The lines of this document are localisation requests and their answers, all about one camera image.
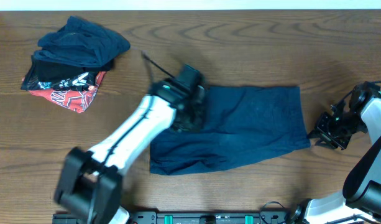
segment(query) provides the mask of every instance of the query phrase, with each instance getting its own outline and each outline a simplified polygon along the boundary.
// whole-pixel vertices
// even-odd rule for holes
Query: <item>tabletop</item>
[[[82,114],[20,90],[37,41],[70,15],[132,44]],[[298,85],[311,131],[354,85],[381,80],[381,11],[0,12],[0,223],[50,223],[62,210],[53,193],[68,151],[109,136],[147,92],[140,50],[172,73],[188,63],[212,85]],[[368,134],[356,134],[344,151],[311,146],[225,172],[178,176],[150,174],[147,149],[125,176],[122,204],[249,211],[274,200],[293,208],[341,190],[369,147]]]

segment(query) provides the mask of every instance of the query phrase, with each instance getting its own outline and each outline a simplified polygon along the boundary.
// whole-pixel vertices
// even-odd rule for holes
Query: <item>white wall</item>
[[[381,9],[381,0],[0,0],[0,11]]]

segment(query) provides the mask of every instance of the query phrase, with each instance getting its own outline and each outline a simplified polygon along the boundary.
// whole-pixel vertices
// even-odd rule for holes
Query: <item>stack of clothes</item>
[[[117,32],[73,16],[38,46],[21,89],[77,113],[92,102],[114,58],[130,48]]]

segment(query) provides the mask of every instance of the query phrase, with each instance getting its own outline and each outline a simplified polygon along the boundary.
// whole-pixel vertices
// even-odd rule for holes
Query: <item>wooden surface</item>
[[[83,114],[20,90],[37,40],[72,14],[132,44]],[[0,12],[0,223],[50,223],[61,209],[52,196],[67,152],[106,138],[146,92],[137,49],[173,73],[189,63],[213,85],[299,85],[310,131],[354,85],[381,80],[381,11]],[[357,134],[345,151],[312,147],[173,177],[150,174],[146,151],[126,177],[122,202],[161,211],[258,210],[271,200],[293,207],[341,190],[369,147],[368,135]]]

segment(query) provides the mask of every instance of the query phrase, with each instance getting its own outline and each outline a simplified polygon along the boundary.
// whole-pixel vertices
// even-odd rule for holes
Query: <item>blue folded garment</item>
[[[117,32],[71,16],[58,32],[42,37],[39,47],[37,60],[91,68],[107,64],[130,44]]]
[[[298,87],[213,86],[203,130],[159,134],[150,145],[150,172],[228,170],[307,147]]]

